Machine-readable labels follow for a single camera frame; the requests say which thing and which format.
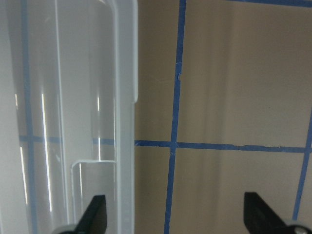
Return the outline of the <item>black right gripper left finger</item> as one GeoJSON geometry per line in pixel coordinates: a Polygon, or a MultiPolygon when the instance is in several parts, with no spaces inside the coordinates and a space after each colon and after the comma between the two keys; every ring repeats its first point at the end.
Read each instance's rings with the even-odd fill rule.
{"type": "Polygon", "coordinates": [[[77,234],[104,234],[107,230],[107,208],[105,195],[92,198],[76,226],[77,234]]]}

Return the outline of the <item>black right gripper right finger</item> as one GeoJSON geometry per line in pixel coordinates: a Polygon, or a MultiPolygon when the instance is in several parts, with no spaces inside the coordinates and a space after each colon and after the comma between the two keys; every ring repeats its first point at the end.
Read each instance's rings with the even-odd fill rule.
{"type": "Polygon", "coordinates": [[[250,234],[281,234],[288,228],[256,192],[244,193],[243,221],[250,234]]]}

